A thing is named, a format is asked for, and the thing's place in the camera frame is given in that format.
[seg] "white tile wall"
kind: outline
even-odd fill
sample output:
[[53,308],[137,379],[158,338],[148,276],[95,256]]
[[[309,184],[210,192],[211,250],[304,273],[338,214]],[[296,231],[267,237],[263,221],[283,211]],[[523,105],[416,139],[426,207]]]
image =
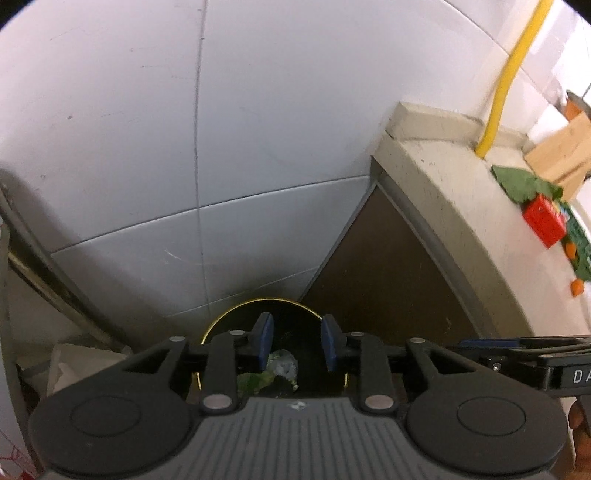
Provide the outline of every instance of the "white tile wall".
[[166,317],[163,322],[171,332],[174,331],[174,335],[183,335],[192,342],[200,342],[213,321],[209,309],[209,305],[203,305]]
[[243,301],[264,298],[264,297],[280,297],[298,301],[305,293],[306,287],[314,278],[317,269],[313,268],[305,272],[291,275],[287,278],[282,278],[275,282],[271,282],[262,287],[256,288],[252,291],[239,293],[231,297],[216,300],[209,304],[211,321],[214,321],[225,311],[231,309],[233,306],[242,303]]
[[506,58],[441,0],[211,2],[200,204],[367,173],[399,100],[476,115]]
[[368,186],[356,177],[201,208],[209,300],[318,267]]
[[447,2],[478,25],[507,53],[517,43],[538,4],[538,0],[447,0]]
[[586,181],[583,183],[583,187],[580,189],[579,193],[577,194],[577,200],[587,213],[587,215],[591,214],[591,181]]
[[35,0],[0,33],[0,171],[49,251],[196,206],[203,0]]
[[310,281],[314,278],[316,271],[317,269],[313,268],[305,272],[300,272],[254,290],[213,301],[209,304],[209,308],[208,306],[203,306],[177,313],[176,315],[166,317],[164,321],[170,324],[170,328],[174,329],[177,335],[184,335],[193,341],[201,341],[203,334],[207,331],[211,323],[222,313],[239,303],[262,297],[280,297],[295,301],[299,300]]
[[207,303],[197,211],[88,240],[53,254],[58,265],[131,338]]
[[591,84],[591,26],[582,18],[566,43],[563,55],[554,66],[554,83],[582,96]]
[[[128,334],[196,335],[257,291],[299,295],[399,100],[486,118],[536,3],[216,0],[202,32],[204,0],[35,0],[0,33],[0,178]],[[555,1],[505,126],[556,128],[590,32]]]

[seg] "red box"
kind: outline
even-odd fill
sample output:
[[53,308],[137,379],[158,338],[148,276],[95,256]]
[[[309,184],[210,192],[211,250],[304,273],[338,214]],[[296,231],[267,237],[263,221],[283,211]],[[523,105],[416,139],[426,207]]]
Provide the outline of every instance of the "red box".
[[523,218],[546,248],[550,248],[566,235],[566,222],[552,202],[538,195],[523,212]]

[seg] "white countertop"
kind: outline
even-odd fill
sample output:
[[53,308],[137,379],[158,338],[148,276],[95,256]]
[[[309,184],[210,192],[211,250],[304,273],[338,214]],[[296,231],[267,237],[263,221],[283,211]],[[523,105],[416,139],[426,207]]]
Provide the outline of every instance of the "white countertop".
[[404,137],[385,134],[374,156],[448,249],[498,335],[591,333],[588,299],[570,293],[575,276],[561,244],[545,248],[490,172],[493,164],[527,168],[521,150],[493,147],[482,161],[448,132],[446,141]]

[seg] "kitchen counter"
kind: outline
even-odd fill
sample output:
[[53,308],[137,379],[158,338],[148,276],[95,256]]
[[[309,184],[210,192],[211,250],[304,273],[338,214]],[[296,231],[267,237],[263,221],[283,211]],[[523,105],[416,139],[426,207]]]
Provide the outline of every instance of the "kitchen counter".
[[466,277],[489,313],[488,331],[588,335],[589,300],[571,296],[560,243],[544,247],[490,172],[493,164],[528,168],[527,139],[502,130],[482,161],[471,147],[481,132],[476,120],[400,104],[374,157]]

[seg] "gray gripper base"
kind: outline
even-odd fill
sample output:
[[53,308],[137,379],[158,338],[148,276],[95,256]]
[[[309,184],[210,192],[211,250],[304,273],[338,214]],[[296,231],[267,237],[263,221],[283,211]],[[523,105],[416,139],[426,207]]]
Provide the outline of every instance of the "gray gripper base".
[[[460,480],[430,462],[387,417],[347,398],[251,398],[240,412],[204,420],[187,447],[134,480]],[[44,480],[64,480],[55,472]],[[527,480],[554,479],[548,472]]]

